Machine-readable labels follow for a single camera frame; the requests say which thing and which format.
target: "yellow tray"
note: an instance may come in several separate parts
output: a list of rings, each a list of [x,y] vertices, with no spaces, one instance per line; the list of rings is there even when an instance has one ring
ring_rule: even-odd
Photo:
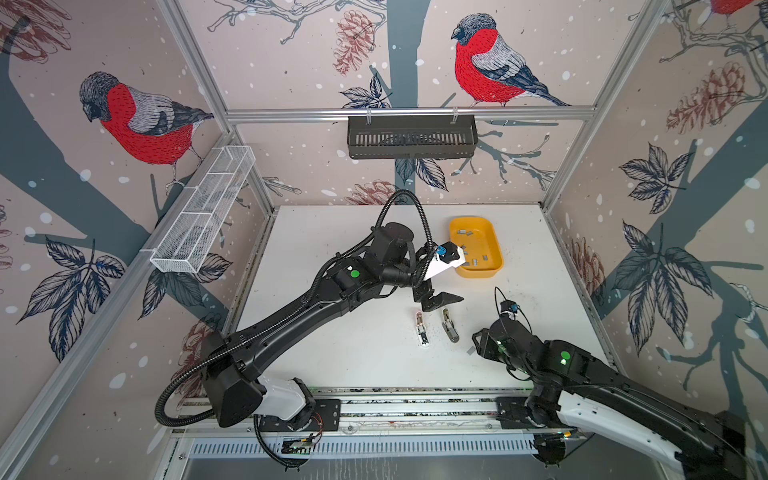
[[[467,262],[456,273],[464,278],[490,278],[502,269],[504,257],[491,222],[482,217],[459,217],[449,228],[451,241],[464,249]]]

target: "white wire basket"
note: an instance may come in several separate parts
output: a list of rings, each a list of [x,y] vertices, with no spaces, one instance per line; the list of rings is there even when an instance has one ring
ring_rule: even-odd
[[[210,170],[152,253],[161,272],[196,273],[255,161],[250,147],[221,149]]]

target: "black metal basket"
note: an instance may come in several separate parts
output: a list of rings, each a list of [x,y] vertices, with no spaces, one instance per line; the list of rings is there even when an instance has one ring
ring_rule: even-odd
[[[468,158],[475,154],[474,115],[350,117],[349,156],[369,158]]]

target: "bird head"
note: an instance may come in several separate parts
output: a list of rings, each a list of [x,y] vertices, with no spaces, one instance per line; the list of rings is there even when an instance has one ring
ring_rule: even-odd
[[[462,18],[451,38],[458,40],[458,43],[465,47],[475,33],[485,28],[496,28],[496,20],[487,13],[473,13]]]
[[[83,80],[83,84],[80,85],[80,102],[83,104],[83,112],[88,117],[88,121],[93,121],[95,118],[102,121],[112,119],[107,94],[119,84],[115,76],[103,71],[90,74]]]

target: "bird illustration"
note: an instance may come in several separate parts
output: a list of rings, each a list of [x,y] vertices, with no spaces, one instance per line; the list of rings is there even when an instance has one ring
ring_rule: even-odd
[[[553,97],[536,78],[522,55],[512,50],[485,13],[467,15],[451,38],[456,44],[456,80],[477,105],[481,101],[506,105],[512,98],[540,97],[555,105],[568,105]]]
[[[701,26],[697,30],[701,30],[704,27],[704,24],[707,23],[710,18],[712,18],[713,13],[725,15],[726,27],[723,31],[735,28],[735,25],[730,24],[731,14],[741,10],[754,1],[755,0],[704,0],[703,3],[709,4],[707,6],[708,11],[707,9],[704,10],[702,17],[706,15],[706,18],[703,20],[703,22],[700,20]]]
[[[122,84],[115,76],[97,71],[80,86],[80,102],[88,121],[98,118],[115,140],[137,160],[153,165],[172,165],[192,148],[192,136],[205,120],[213,118],[199,108],[185,107],[165,95],[147,94]]]

